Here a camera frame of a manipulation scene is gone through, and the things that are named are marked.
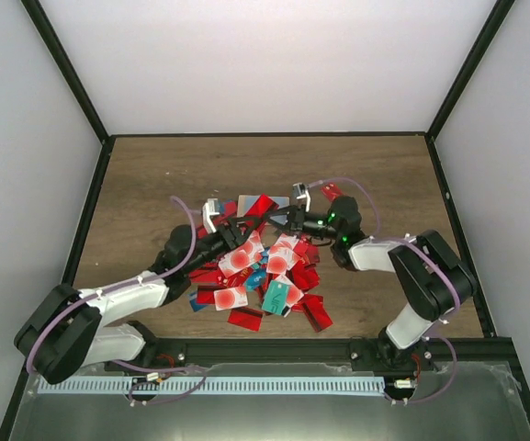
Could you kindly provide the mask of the beige leather card holder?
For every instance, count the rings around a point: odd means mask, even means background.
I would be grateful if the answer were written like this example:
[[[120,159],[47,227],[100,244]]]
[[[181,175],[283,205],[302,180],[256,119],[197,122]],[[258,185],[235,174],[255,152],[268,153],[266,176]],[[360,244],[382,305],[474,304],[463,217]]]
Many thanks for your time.
[[[289,197],[240,195],[237,202],[237,216],[260,216],[270,210],[281,209],[288,205]]]

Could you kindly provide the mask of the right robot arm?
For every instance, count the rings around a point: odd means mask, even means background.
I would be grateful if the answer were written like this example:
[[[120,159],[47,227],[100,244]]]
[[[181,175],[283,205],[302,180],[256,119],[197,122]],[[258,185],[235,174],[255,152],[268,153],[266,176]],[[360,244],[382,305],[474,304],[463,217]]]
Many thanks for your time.
[[[477,291],[475,276],[439,232],[378,240],[361,229],[362,215],[352,197],[335,198],[325,214],[290,205],[267,212],[264,219],[283,233],[330,241],[341,268],[396,275],[406,304],[378,336],[376,354],[385,368],[403,368],[413,347]]]

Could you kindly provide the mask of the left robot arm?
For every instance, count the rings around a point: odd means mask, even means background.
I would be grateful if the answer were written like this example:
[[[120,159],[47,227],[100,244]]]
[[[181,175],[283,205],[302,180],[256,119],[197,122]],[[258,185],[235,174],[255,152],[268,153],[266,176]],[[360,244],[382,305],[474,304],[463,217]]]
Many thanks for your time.
[[[96,363],[151,369],[159,351],[151,333],[117,322],[177,300],[190,287],[192,272],[240,249],[261,224],[256,216],[231,217],[204,236],[194,225],[178,225],[153,264],[135,277],[81,290],[66,283],[54,287],[14,339],[27,372],[58,384]]]

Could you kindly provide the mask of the white pink gradient card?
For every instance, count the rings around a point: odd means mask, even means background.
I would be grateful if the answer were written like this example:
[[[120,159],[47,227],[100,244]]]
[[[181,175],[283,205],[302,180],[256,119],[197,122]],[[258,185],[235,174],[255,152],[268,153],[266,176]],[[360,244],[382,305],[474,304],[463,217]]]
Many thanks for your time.
[[[245,268],[258,263],[262,259],[264,247],[260,241],[247,241],[243,246],[225,254],[218,262],[218,268],[226,278],[231,277]]]

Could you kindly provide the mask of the white red circle card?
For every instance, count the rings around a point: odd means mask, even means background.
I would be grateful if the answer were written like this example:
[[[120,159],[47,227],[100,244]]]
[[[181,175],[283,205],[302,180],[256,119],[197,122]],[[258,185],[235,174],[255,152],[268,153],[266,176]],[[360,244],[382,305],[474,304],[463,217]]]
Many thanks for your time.
[[[299,256],[289,247],[273,245],[268,252],[266,272],[274,275],[285,274],[299,260]]]

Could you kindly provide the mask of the lone red VIP card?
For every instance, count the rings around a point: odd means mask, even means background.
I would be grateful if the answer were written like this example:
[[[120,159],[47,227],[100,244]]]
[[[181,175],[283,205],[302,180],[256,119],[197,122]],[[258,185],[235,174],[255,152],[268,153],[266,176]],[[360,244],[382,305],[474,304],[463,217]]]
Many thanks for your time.
[[[322,185],[321,192],[330,202],[333,202],[344,194],[344,192],[332,182]]]

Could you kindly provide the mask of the black front frame rail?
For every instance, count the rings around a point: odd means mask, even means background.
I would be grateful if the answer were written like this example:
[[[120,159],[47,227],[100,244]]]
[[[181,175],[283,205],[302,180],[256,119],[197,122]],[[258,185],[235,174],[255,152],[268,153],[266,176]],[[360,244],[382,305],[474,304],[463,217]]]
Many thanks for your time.
[[[165,368],[170,360],[177,366],[214,366],[224,363],[326,363],[349,364],[354,370],[395,371],[424,364],[449,361],[502,361],[516,359],[508,337],[453,338],[451,345],[432,339],[399,352],[388,350],[377,338],[344,339],[208,339],[159,338],[131,361],[143,368]]]

